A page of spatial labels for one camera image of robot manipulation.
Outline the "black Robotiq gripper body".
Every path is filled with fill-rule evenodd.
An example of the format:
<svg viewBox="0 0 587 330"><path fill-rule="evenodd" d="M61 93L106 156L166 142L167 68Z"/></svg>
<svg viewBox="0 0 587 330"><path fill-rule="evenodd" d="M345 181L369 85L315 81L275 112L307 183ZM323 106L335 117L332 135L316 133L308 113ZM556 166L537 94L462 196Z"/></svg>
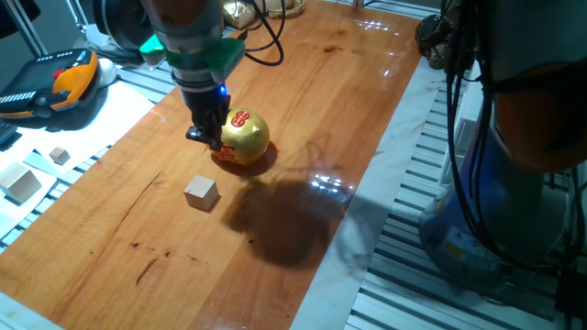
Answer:
<svg viewBox="0 0 587 330"><path fill-rule="evenodd" d="M192 127L199 127L205 133L222 131L227 121L230 95L222 83L206 91L180 89L184 104L192 115Z"/></svg>

